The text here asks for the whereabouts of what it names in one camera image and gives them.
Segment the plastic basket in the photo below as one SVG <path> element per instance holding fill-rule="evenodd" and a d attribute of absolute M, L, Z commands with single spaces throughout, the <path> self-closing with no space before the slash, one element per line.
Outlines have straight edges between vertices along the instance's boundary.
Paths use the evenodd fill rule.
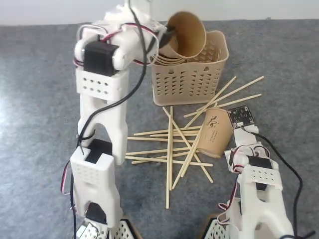
<path fill-rule="evenodd" d="M 202 52 L 176 66 L 152 65 L 153 98 L 158 106 L 206 103 L 215 95 L 229 53 L 221 31 L 207 33 Z"/>

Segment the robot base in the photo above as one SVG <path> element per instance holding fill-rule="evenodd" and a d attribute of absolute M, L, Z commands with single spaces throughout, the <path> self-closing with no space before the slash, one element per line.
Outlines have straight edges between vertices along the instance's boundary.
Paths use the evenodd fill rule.
<path fill-rule="evenodd" d="M 199 237 L 200 239 L 229 239 L 229 234 L 226 229 L 217 223 L 217 214 L 211 215 L 204 228 L 204 232 Z"/>
<path fill-rule="evenodd" d="M 119 226 L 113 230 L 106 225 L 85 219 L 76 235 L 76 239 L 143 239 L 129 219 L 121 219 Z"/>

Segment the kraft paper cup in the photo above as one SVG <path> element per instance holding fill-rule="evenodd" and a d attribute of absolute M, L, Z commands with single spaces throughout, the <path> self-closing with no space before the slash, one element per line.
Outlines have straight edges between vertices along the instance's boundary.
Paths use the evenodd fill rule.
<path fill-rule="evenodd" d="M 174 14 L 167 22 L 169 27 L 175 28 L 178 49 L 175 50 L 174 41 L 168 45 L 175 51 L 177 56 L 193 58 L 205 47 L 206 31 L 202 21 L 193 13 L 181 11 Z"/>
<path fill-rule="evenodd" d="M 206 111 L 197 150 L 207 156 L 220 158 L 234 133 L 228 112 L 222 109 Z"/>

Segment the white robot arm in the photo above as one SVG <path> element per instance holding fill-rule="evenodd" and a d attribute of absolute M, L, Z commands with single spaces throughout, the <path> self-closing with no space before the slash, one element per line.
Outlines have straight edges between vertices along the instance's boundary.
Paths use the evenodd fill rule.
<path fill-rule="evenodd" d="M 228 169 L 237 173 L 235 186 L 227 204 L 218 207 L 225 212 L 212 218 L 203 239 L 305 239 L 297 236 L 296 212 L 294 227 L 290 223 L 283 200 L 283 185 L 278 163 L 270 158 L 270 152 L 256 136 L 264 139 L 277 156 L 301 180 L 298 173 L 278 153 L 271 142 L 258 134 L 248 107 L 229 110 L 234 126 L 236 147 L 225 151 Z M 236 198 L 240 187 L 240 198 Z M 295 197 L 297 208 L 298 194 Z"/>
<path fill-rule="evenodd" d="M 128 0 L 78 31 L 74 63 L 81 117 L 78 146 L 70 158 L 70 194 L 72 209 L 85 218 L 85 227 L 74 230 L 75 238 L 112 238 L 123 216 L 114 167 L 126 153 L 126 100 L 139 86 L 128 93 L 128 66 L 143 64 L 145 74 L 160 40 L 165 44 L 166 27 L 151 19 L 149 9 L 148 0 Z M 105 127 L 111 142 L 95 139 L 97 124 Z"/>

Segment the black circuit board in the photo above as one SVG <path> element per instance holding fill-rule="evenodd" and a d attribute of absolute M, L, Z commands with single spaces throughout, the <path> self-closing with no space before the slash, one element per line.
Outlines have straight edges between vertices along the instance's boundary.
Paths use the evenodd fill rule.
<path fill-rule="evenodd" d="M 248 106 L 241 106 L 228 110 L 228 115 L 234 129 L 254 124 L 254 119 Z"/>

